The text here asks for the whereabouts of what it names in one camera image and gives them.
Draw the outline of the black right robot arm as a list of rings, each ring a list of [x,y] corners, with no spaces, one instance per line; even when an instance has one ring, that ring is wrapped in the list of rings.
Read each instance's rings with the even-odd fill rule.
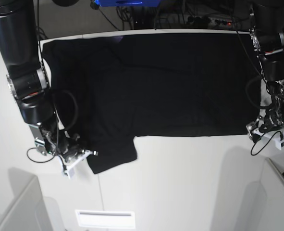
[[[98,152],[79,143],[79,135],[70,136],[78,119],[78,103],[72,98],[71,122],[59,128],[54,97],[42,61],[39,19],[31,0],[0,0],[0,52],[7,68],[7,83],[22,118],[34,136],[35,149],[43,155],[58,158],[62,174],[74,175],[74,168]]]

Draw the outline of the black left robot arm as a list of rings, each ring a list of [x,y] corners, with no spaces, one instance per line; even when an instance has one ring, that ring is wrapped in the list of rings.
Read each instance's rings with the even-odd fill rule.
[[[271,103],[257,106],[265,115],[247,124],[249,138],[257,144],[262,138],[284,147],[284,0],[250,1],[250,37],[260,64],[258,76],[265,81]]]

